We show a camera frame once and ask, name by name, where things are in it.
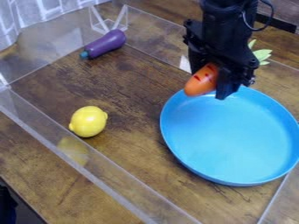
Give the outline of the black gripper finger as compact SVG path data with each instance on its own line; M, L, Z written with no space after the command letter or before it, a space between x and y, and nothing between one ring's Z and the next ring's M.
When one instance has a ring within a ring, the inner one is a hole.
M188 49L191 73L195 74L209 62L211 56L204 50Z
M241 84L241 76L227 67L219 69L219 77L216 80L216 98L224 100L231 94L239 91Z

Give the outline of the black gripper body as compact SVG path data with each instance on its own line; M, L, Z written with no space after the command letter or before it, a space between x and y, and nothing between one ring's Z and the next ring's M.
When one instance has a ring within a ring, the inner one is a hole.
M200 0L201 21L187 19L183 42L209 53L241 49L251 37L257 0Z

